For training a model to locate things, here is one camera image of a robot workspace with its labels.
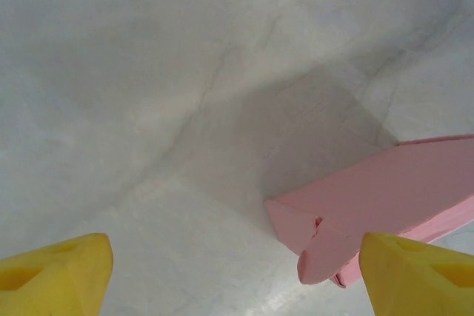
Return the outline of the pink paper box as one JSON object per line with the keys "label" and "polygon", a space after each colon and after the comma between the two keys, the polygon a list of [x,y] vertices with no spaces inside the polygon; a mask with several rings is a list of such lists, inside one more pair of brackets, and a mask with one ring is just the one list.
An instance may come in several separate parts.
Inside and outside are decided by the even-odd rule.
{"label": "pink paper box", "polygon": [[364,234],[430,243],[474,221],[474,135],[400,143],[265,206],[301,283],[347,287]]}

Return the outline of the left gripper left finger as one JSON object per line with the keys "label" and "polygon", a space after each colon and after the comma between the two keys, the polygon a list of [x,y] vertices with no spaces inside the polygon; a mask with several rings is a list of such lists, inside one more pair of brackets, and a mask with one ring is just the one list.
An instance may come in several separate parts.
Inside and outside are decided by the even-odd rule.
{"label": "left gripper left finger", "polygon": [[99,316],[113,270],[92,233],[0,260],[0,316]]}

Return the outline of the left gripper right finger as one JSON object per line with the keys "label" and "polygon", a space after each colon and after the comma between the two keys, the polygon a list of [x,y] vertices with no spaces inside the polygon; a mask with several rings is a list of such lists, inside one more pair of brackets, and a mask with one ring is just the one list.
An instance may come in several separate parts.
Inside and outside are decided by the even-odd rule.
{"label": "left gripper right finger", "polygon": [[474,316],[474,255],[369,232],[359,266],[375,316]]}

